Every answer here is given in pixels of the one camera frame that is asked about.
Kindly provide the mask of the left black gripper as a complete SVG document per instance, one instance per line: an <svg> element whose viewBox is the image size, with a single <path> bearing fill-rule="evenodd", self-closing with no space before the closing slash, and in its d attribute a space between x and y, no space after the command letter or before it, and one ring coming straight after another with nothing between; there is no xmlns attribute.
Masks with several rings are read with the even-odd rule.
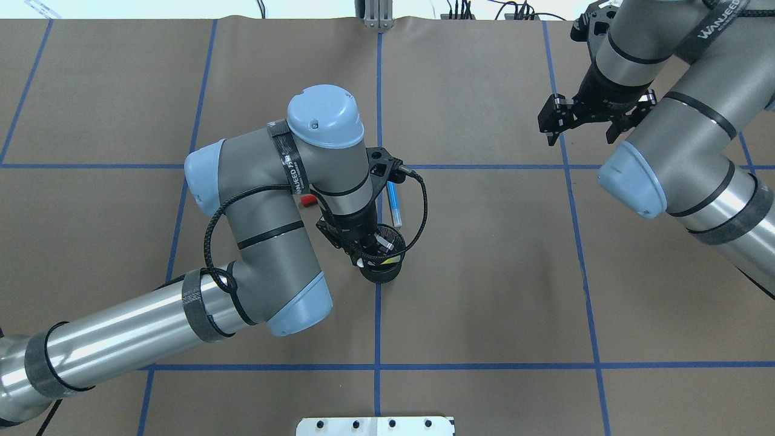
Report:
<svg viewBox="0 0 775 436"><path fill-rule="evenodd" d="M366 230L365 234L360 235L354 231L346 231L340 227L334 226L332 222L329 222L321 216L316 223L316 228L322 235L337 249L343 249L346 254L351 257L357 267L363 265L363 260L384 260L389 259L391 254L385 256L377 256L366 254L363 251L364 246L371 246L374 244L374 237L377 233L377 225L375 230Z"/></svg>

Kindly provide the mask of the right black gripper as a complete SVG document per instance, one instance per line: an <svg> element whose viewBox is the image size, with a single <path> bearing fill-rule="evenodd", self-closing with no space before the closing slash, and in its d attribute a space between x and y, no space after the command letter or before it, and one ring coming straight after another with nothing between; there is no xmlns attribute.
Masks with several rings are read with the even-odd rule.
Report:
<svg viewBox="0 0 775 436"><path fill-rule="evenodd" d="M553 93L539 112L538 127L546 135L548 146L554 146L559 135L567 130L593 122L610 122L605 136L608 144L613 144L618 136L637 127L656 103L653 89L645 91L636 102L625 103L624 108L592 108L577 99Z"/></svg>

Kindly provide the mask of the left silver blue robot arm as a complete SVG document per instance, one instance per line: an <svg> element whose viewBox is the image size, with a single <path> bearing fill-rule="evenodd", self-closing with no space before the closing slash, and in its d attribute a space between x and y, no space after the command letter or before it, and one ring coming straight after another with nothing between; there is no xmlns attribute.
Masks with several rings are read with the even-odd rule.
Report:
<svg viewBox="0 0 775 436"><path fill-rule="evenodd" d="M286 336L332 309L326 278L294 201L313 195L315 226L373 283L396 278L405 241L379 223L388 182L423 179L383 147L364 145L355 97L335 85L294 96L287 115L186 157L186 185L210 221L201 268L152 292L29 337L2 339L2 428L172 354L247 326Z"/></svg>

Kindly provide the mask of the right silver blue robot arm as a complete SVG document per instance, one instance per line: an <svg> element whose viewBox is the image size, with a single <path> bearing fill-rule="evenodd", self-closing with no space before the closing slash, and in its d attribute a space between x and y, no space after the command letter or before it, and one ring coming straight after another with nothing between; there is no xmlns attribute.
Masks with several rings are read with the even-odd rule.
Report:
<svg viewBox="0 0 775 436"><path fill-rule="evenodd" d="M773 297L773 190L723 150L773 110L772 1L594 2L573 23L590 66L537 117L560 133L609 122L598 183L645 218L668 213Z"/></svg>

